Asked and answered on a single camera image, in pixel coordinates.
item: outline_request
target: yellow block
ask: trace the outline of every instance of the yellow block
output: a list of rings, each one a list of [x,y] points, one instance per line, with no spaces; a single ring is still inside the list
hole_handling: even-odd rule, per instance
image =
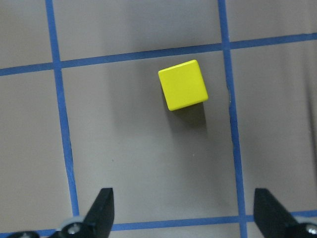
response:
[[[201,103],[208,99],[197,60],[191,60],[158,72],[170,111]]]

